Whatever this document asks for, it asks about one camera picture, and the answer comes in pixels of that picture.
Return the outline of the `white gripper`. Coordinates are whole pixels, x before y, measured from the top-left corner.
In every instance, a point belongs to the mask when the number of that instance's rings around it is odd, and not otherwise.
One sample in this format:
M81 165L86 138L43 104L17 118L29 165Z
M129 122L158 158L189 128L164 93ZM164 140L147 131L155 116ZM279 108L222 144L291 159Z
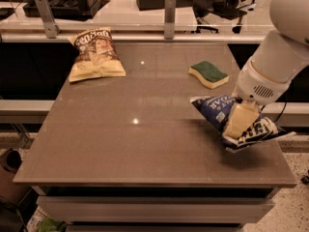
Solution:
M289 85L290 82L277 81L264 75L255 68L253 58L250 57L239 72L233 91L233 96L243 101L232 107L223 135L234 139L241 137L258 119L258 105L276 102Z

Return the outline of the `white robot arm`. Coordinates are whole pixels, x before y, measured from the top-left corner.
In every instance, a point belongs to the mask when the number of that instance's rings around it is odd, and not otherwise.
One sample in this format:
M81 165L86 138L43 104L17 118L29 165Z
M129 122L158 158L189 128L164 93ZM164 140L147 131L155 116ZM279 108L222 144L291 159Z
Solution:
M309 0L271 0L267 33L243 66L233 95L241 99L229 115L225 136L237 139L258 118L258 107L276 102L309 66Z

